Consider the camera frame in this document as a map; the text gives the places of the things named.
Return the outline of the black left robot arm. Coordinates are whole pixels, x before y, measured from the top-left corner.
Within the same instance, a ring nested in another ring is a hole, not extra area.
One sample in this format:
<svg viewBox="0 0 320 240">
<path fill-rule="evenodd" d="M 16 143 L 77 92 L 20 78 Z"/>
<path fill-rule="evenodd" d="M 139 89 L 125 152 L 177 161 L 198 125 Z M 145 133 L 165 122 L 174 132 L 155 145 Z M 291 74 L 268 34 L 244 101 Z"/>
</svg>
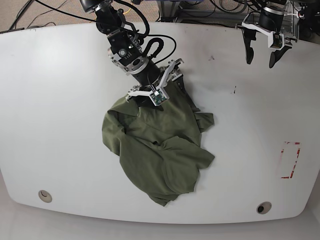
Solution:
<svg viewBox="0 0 320 240">
<path fill-rule="evenodd" d="M 258 20 L 255 20 L 255 14 L 258 14 Z M 252 63 L 255 53 L 251 43 L 257 40 L 257 33 L 261 33 L 267 38 L 267 47 L 273 50 L 269 58 L 269 68 L 273 68 L 292 49 L 292 41 L 298 41 L 298 21 L 303 17 L 294 2 L 288 0 L 282 3 L 268 0 L 259 11 L 248 13 L 241 25 L 236 27 L 242 33 L 246 63 Z"/>
</svg>

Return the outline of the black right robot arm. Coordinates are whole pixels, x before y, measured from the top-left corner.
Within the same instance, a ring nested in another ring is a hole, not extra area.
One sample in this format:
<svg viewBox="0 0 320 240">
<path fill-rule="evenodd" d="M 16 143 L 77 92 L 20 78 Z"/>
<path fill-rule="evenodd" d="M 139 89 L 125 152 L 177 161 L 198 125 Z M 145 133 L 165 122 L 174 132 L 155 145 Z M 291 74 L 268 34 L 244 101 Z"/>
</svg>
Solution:
<svg viewBox="0 0 320 240">
<path fill-rule="evenodd" d="M 179 65 L 182 59 L 171 60 L 165 67 L 158 67 L 153 59 L 164 48 L 164 35 L 151 35 L 145 48 L 144 39 L 150 35 L 150 25 L 145 16 L 137 9 L 145 25 L 145 32 L 139 33 L 134 24 L 128 22 L 123 9 L 114 9 L 110 0 L 82 0 L 81 6 L 97 16 L 97 29 L 107 36 L 110 43 L 108 55 L 114 65 L 138 82 L 127 93 L 125 99 L 133 99 L 142 106 L 159 107 L 170 97 L 165 90 L 168 82 L 182 77 Z"/>
</svg>

